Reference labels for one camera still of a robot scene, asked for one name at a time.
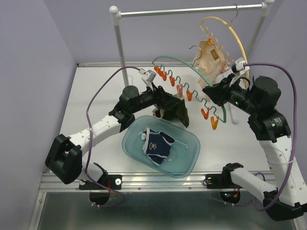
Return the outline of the olive green underwear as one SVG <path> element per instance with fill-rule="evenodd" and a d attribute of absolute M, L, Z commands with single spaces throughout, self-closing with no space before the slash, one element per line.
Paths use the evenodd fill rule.
<path fill-rule="evenodd" d="M 185 105 L 185 100 L 183 96 L 179 96 L 179 94 L 173 95 L 175 98 L 178 98 L 180 102 L 176 104 L 171 110 L 165 111 L 163 109 L 158 109 L 155 107 L 152 111 L 152 114 L 156 118 L 162 118 L 167 121 L 175 121 L 180 120 L 181 123 L 185 126 L 189 126 L 189 115 L 188 110 Z"/>

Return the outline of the green clip hanger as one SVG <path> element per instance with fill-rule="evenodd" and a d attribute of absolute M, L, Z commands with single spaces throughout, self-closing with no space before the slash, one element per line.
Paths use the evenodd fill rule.
<path fill-rule="evenodd" d="M 190 69 L 192 69 L 194 72 L 196 72 L 202 80 L 205 80 L 206 83 L 209 83 L 209 80 L 204 77 L 203 74 L 201 74 L 195 67 L 194 67 L 194 63 L 196 62 L 196 60 L 199 60 L 202 56 L 202 50 L 199 46 L 196 46 L 196 45 L 193 45 L 191 46 L 189 49 L 192 49 L 193 47 L 197 47 L 199 49 L 199 57 L 196 58 L 194 61 L 193 61 L 193 64 L 189 64 L 188 62 L 178 58 L 178 57 L 174 57 L 174 56 L 168 56 L 168 55 L 164 55 L 164 56 L 158 56 L 156 57 L 153 61 L 152 61 L 152 64 L 154 65 L 154 69 L 155 71 L 158 73 L 159 76 L 161 76 L 163 78 L 164 81 L 166 81 L 167 79 L 167 75 L 169 75 L 170 77 L 170 82 L 171 82 L 171 85 L 174 86 L 176 81 L 178 81 L 178 85 L 177 85 L 177 96 L 179 97 L 179 99 L 183 99 L 184 96 L 182 95 L 182 90 L 184 87 L 187 86 L 187 90 L 186 90 L 186 94 L 187 94 L 187 99 L 188 101 L 190 102 L 192 99 L 193 99 L 193 94 L 195 93 L 195 99 L 198 101 L 198 102 L 203 102 L 205 101 L 205 104 L 204 104 L 204 107 L 207 109 L 207 111 L 205 112 L 203 109 L 201 110 L 203 116 L 205 119 L 208 119 L 209 117 L 209 114 L 210 114 L 210 111 L 212 109 L 214 109 L 213 111 L 213 116 L 211 117 L 211 121 L 213 123 L 213 126 L 214 125 L 217 125 L 219 121 L 222 121 L 223 123 L 227 123 L 227 115 L 226 115 L 226 109 L 224 106 L 222 106 L 222 112 L 223 112 L 223 119 L 221 119 L 217 114 L 216 114 L 216 111 L 217 111 L 217 108 L 213 105 L 212 107 L 208 107 L 206 104 L 208 103 L 208 99 L 206 98 L 197 98 L 197 96 L 199 95 L 198 91 L 197 90 L 193 90 L 193 91 L 190 91 L 189 90 L 189 84 L 186 82 L 184 84 L 181 83 L 181 77 L 180 76 L 177 76 L 177 77 L 173 77 L 172 75 L 172 71 L 169 70 L 168 72 L 165 71 L 165 66 L 163 64 L 161 64 L 160 66 L 158 65 L 155 65 L 154 63 L 159 59 L 159 58 L 168 58 L 168 59 L 173 59 L 173 60 L 177 60 L 178 62 L 180 62 L 181 64 L 184 64 L 185 66 L 189 67 Z"/>

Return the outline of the beige underwear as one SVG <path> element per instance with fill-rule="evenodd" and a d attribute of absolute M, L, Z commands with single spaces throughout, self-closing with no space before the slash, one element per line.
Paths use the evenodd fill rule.
<path fill-rule="evenodd" d="M 224 73 L 227 61 L 212 38 L 200 41 L 193 60 L 193 67 L 210 82 L 216 84 L 217 77 Z"/>

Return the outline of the navy blue underwear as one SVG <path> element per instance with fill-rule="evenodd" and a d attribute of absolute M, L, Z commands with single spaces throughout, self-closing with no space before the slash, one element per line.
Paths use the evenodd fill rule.
<path fill-rule="evenodd" d="M 144 141 L 143 153 L 155 165 L 160 166 L 170 154 L 175 140 L 162 131 L 154 131 L 148 127 L 142 132 L 141 139 Z"/>

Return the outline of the yellow clip hanger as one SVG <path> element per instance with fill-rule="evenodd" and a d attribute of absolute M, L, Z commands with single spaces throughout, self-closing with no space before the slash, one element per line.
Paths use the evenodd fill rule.
<path fill-rule="evenodd" d="M 237 42 L 237 45 L 240 49 L 240 52 L 241 52 L 241 57 L 244 58 L 246 61 L 247 61 L 247 55 L 245 53 L 245 49 L 243 47 L 243 44 L 239 38 L 239 36 L 237 35 L 237 33 L 235 32 L 235 30 L 232 28 L 232 24 L 231 23 L 228 23 L 226 22 L 225 20 L 219 18 L 219 17 L 216 17 L 216 16 L 208 16 L 208 17 L 205 17 L 201 20 L 200 24 L 199 24 L 199 27 L 200 29 L 205 33 L 206 35 L 206 39 L 209 39 L 209 38 L 212 38 L 214 40 L 214 42 L 216 43 L 216 45 L 218 46 L 218 48 L 221 50 L 222 54 L 224 55 L 226 61 L 227 61 L 227 68 L 226 68 L 226 71 L 229 70 L 229 64 L 230 64 L 230 61 L 229 61 L 229 54 L 227 52 L 224 52 L 224 47 L 223 46 L 220 46 L 218 44 L 218 40 L 216 38 L 214 38 L 213 34 L 212 33 L 208 33 L 208 27 L 207 26 L 204 26 L 204 22 L 207 21 L 207 20 L 216 20 L 220 23 L 222 23 L 229 31 L 230 33 L 233 35 L 233 37 L 235 38 L 236 42 Z M 205 86 L 208 86 L 209 83 L 206 83 L 205 80 L 202 80 L 201 78 L 198 80 L 198 83 L 200 84 L 201 87 L 205 87 Z"/>

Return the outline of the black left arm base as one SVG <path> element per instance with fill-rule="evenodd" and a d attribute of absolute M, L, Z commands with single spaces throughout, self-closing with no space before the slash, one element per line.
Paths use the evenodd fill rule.
<path fill-rule="evenodd" d="M 115 207 L 123 203 L 125 197 L 123 193 L 115 193 L 111 190 L 119 191 L 122 188 L 122 175 L 109 174 L 98 180 L 107 189 L 104 189 L 92 181 L 81 180 L 79 190 L 89 192 L 89 201 L 91 205 L 97 208 Z"/>

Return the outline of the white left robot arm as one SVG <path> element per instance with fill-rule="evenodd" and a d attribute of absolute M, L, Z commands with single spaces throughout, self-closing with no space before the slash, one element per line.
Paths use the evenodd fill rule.
<path fill-rule="evenodd" d="M 167 93 L 162 86 L 139 93 L 137 87 L 126 86 L 119 102 L 104 118 L 89 125 L 85 130 L 68 137 L 60 134 L 53 140 L 45 165 L 64 183 L 70 184 L 85 174 L 82 158 L 106 138 L 127 129 L 135 120 L 134 113 L 154 105 L 170 111 L 181 103 L 181 99 Z"/>

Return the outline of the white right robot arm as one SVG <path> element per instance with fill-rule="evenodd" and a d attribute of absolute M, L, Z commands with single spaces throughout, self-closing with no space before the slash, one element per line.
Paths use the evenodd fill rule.
<path fill-rule="evenodd" d="M 220 174 L 204 179 L 210 189 L 240 186 L 257 198 L 262 211 L 275 221 L 295 219 L 307 211 L 307 185 L 295 161 L 295 134 L 285 116 L 275 106 L 281 96 L 277 82 L 260 76 L 250 89 L 239 86 L 234 74 L 203 92 L 218 106 L 230 103 L 246 112 L 248 124 L 263 148 L 268 165 L 275 176 L 273 186 L 248 172 L 240 163 L 228 163 Z"/>

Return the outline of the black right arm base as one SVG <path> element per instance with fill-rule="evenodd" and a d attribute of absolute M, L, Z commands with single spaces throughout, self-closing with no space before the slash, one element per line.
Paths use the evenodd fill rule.
<path fill-rule="evenodd" d="M 240 186 L 225 180 L 221 174 L 206 174 L 202 184 L 207 189 L 226 189 L 219 192 L 220 199 L 227 204 L 238 204 L 241 199 Z"/>

